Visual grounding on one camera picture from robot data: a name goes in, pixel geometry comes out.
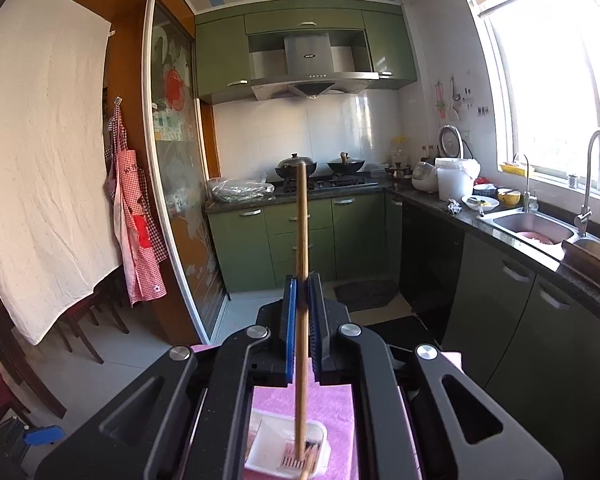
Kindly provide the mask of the white rice cooker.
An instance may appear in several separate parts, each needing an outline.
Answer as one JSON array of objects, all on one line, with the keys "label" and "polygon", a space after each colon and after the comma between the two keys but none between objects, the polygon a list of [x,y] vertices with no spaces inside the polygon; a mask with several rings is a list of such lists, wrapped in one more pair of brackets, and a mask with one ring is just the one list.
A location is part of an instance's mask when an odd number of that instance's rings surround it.
[{"label": "white rice cooker", "polygon": [[429,162],[419,162],[412,174],[413,188],[420,192],[434,194],[438,192],[437,168]]}]

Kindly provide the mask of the sliding glass door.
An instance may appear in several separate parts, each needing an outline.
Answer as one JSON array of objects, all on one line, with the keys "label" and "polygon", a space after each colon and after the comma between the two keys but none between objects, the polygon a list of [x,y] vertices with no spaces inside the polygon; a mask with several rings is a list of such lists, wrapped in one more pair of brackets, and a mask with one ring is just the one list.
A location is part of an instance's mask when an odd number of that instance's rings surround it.
[{"label": "sliding glass door", "polygon": [[177,342],[210,344],[226,299],[204,204],[207,168],[195,96],[194,40],[159,0],[146,0],[142,107],[152,195],[178,310],[164,330]]}]

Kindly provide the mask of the purple floral tablecloth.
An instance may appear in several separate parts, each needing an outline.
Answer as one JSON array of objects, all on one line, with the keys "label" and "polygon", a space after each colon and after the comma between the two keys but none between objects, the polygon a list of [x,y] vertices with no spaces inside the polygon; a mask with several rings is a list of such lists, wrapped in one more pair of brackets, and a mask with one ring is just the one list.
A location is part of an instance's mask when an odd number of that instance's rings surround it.
[{"label": "purple floral tablecloth", "polygon": [[[251,419],[257,412],[291,417],[294,387],[253,389]],[[358,458],[354,449],[355,429],[352,392],[349,385],[321,386],[311,382],[308,419],[320,422],[327,431],[330,456],[324,474],[317,479],[357,479]]]}]

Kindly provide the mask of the black wok with lid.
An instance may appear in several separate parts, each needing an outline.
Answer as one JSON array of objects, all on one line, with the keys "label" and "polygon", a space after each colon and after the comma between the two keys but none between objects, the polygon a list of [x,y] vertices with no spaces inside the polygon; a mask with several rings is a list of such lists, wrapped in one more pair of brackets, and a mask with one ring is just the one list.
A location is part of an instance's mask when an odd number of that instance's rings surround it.
[{"label": "black wok with lid", "polygon": [[308,177],[312,176],[317,168],[317,163],[313,159],[292,153],[290,157],[278,163],[275,167],[275,172],[282,179],[295,179],[297,177],[297,167],[302,165],[306,166],[306,175]]}]

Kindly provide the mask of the plastic bag on counter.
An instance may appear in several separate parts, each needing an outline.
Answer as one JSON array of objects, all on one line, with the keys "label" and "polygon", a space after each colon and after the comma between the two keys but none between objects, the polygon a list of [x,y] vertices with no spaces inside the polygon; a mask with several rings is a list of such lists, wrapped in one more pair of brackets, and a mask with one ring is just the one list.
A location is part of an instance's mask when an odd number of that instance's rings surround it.
[{"label": "plastic bag on counter", "polygon": [[243,203],[250,200],[270,200],[275,186],[261,180],[212,178],[207,182],[208,190],[221,203]]}]

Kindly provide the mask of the wooden chopstick group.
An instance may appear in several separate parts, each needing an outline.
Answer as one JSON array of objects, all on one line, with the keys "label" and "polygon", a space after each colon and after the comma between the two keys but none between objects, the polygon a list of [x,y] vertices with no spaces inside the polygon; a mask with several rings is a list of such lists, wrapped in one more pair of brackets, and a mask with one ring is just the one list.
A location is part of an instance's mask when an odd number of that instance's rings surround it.
[{"label": "wooden chopstick group", "polygon": [[309,463],[306,463],[303,466],[302,471],[300,472],[299,480],[308,480],[310,472],[311,472],[311,465]]},{"label": "wooden chopstick group", "polygon": [[308,406],[308,357],[310,314],[306,300],[309,277],[309,211],[306,198],[306,164],[297,166],[297,282],[296,339],[294,340],[294,458],[302,460],[306,452],[306,407]]}]

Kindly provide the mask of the steel range hood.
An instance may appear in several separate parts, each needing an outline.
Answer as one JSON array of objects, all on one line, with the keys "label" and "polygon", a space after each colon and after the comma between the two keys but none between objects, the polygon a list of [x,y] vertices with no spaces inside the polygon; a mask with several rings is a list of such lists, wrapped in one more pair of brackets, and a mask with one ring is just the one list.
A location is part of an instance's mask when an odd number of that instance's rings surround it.
[{"label": "steel range hood", "polygon": [[271,32],[250,36],[248,44],[259,101],[358,93],[380,79],[360,30]]}]

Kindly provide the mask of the yellow bowl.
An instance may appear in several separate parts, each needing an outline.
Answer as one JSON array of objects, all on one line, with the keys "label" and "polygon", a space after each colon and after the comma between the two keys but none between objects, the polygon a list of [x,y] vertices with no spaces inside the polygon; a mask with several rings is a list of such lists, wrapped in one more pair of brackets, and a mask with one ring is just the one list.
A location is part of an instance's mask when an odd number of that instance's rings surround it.
[{"label": "yellow bowl", "polygon": [[498,196],[498,201],[504,207],[516,207],[521,199],[520,192],[513,188],[498,188],[496,196]]}]

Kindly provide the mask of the black wok right burner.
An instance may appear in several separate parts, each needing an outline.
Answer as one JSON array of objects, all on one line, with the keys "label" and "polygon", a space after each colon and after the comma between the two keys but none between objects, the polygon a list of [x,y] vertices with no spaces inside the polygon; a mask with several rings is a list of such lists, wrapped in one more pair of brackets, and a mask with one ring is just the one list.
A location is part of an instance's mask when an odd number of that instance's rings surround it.
[{"label": "black wok right burner", "polygon": [[337,159],[327,163],[329,169],[338,176],[350,176],[356,174],[365,165],[364,159],[352,158],[348,152],[341,152]]}]

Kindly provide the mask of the white plastic utensil holder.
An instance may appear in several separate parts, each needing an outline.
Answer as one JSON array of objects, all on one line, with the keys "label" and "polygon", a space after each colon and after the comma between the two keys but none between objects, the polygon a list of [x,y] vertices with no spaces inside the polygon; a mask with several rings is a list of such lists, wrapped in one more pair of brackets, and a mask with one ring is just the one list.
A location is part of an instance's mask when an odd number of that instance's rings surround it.
[{"label": "white plastic utensil holder", "polygon": [[[327,428],[317,420],[306,422],[306,447],[314,453],[308,478],[326,474],[332,448]],[[296,460],[294,419],[265,411],[250,415],[245,468],[258,474],[281,479],[298,479],[304,460]]]}]

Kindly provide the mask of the green upper cabinets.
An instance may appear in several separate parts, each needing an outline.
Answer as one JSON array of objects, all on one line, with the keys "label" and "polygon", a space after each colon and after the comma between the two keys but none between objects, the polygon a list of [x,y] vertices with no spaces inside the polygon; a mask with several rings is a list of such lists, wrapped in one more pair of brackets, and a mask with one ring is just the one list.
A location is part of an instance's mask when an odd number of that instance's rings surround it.
[{"label": "green upper cabinets", "polygon": [[417,70],[400,6],[366,0],[270,0],[196,18],[198,96],[315,99],[396,90]]}]

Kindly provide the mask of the black cabinets under sink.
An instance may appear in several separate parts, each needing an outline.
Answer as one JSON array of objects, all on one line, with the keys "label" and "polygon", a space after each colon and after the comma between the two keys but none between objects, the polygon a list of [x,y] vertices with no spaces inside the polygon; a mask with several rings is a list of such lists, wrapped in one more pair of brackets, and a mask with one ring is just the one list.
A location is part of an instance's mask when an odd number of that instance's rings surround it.
[{"label": "black cabinets under sink", "polygon": [[600,300],[434,207],[401,210],[401,292],[434,342],[566,478],[600,479]]}]

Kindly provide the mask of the stainless steel sink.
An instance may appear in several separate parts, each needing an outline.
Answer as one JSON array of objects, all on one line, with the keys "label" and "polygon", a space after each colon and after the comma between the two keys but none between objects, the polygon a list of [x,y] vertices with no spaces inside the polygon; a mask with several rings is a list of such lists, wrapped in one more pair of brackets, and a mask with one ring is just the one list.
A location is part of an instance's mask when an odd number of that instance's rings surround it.
[{"label": "stainless steel sink", "polygon": [[572,226],[539,211],[525,212],[518,208],[490,212],[480,220],[555,259],[564,256],[562,243],[565,240],[573,242],[578,238]]}]

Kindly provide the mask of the white hanging cloth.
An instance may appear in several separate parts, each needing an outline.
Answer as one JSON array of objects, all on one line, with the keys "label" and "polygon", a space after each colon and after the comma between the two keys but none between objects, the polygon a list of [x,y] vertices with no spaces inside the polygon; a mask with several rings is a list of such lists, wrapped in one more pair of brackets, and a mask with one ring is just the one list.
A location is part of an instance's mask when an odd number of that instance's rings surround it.
[{"label": "white hanging cloth", "polygon": [[31,344],[120,263],[102,135],[109,29],[72,0],[0,9],[0,298]]}]

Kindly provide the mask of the dark wooden chair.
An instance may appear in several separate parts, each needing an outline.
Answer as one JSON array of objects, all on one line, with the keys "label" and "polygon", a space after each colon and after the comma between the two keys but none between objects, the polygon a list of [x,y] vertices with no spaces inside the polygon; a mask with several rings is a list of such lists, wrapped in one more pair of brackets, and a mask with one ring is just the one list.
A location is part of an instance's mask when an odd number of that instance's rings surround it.
[{"label": "dark wooden chair", "polygon": [[[52,330],[58,333],[65,348],[69,352],[73,352],[73,348],[67,335],[62,330],[64,326],[67,326],[68,329],[71,330],[71,333],[73,333],[73,336],[78,338],[79,341],[84,344],[86,350],[90,352],[90,355],[98,364],[104,362],[80,326],[82,318],[89,318],[95,326],[99,326],[95,312],[100,311],[102,307],[107,308],[108,312],[112,315],[114,322],[118,326],[118,329],[121,330],[122,333],[128,334],[130,332],[128,326],[126,326],[118,312],[118,307],[121,307],[123,304],[123,298],[118,289],[122,278],[122,269],[119,268],[114,270],[114,272],[111,272],[95,286],[95,290],[90,296],[78,301],[54,323]],[[50,391],[50,388],[46,386],[46,383],[35,373],[33,367],[28,362],[23,348],[21,348],[16,339],[15,323],[12,322],[12,318],[9,316],[1,298],[0,363],[4,366],[7,374],[9,374],[17,385],[21,385],[24,382],[38,397],[38,400],[40,400],[53,415],[60,419],[64,418],[67,413],[67,408],[60,402],[58,397]]]}]

